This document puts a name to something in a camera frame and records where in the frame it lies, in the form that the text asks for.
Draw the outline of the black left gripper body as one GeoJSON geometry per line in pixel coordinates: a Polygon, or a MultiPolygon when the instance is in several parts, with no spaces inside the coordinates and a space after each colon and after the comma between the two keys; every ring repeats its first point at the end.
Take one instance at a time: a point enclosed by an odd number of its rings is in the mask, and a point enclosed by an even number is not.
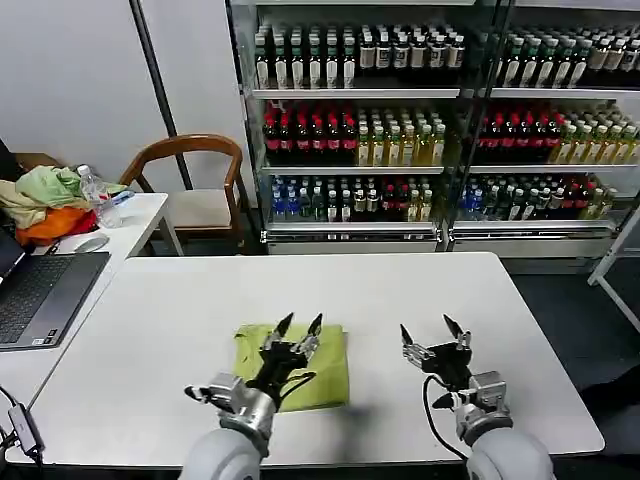
{"type": "Polygon", "coordinates": [[[304,354],[293,351],[293,348],[293,344],[272,344],[267,350],[261,349],[262,366],[246,382],[247,387],[269,396],[279,396],[291,372],[304,368],[304,354]]]}

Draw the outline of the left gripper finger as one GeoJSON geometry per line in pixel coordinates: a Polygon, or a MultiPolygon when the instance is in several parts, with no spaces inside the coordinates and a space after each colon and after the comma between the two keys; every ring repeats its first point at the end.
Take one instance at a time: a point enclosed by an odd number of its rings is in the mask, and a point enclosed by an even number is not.
{"type": "Polygon", "coordinates": [[[261,353],[283,353],[288,352],[291,349],[291,343],[286,341],[285,336],[291,326],[293,317],[294,313],[289,313],[277,323],[276,327],[270,333],[267,334],[260,347],[261,353]]]}
{"type": "Polygon", "coordinates": [[[305,358],[313,356],[320,343],[319,336],[322,330],[322,320],[323,314],[319,313],[310,324],[306,335],[294,345],[294,353],[303,355],[305,358]]]}

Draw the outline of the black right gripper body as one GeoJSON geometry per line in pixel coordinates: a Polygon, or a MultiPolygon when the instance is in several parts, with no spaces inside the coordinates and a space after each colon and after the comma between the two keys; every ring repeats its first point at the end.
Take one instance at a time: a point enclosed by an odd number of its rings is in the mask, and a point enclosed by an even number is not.
{"type": "Polygon", "coordinates": [[[471,358],[472,350],[456,342],[431,346],[422,360],[422,371],[437,375],[448,389],[467,389],[472,376],[471,358]]]}

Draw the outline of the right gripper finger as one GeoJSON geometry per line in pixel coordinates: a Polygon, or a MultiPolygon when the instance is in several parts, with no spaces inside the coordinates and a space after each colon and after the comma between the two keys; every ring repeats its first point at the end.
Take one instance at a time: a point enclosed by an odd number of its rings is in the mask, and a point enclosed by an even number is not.
{"type": "Polygon", "coordinates": [[[447,314],[443,315],[443,319],[451,335],[456,341],[456,349],[469,350],[471,344],[471,332],[469,330],[463,330],[462,327],[447,314]]]}
{"type": "Polygon", "coordinates": [[[434,358],[433,352],[426,347],[416,343],[403,324],[400,324],[400,330],[403,356],[409,363],[422,369],[423,364],[426,361],[434,358]]]}

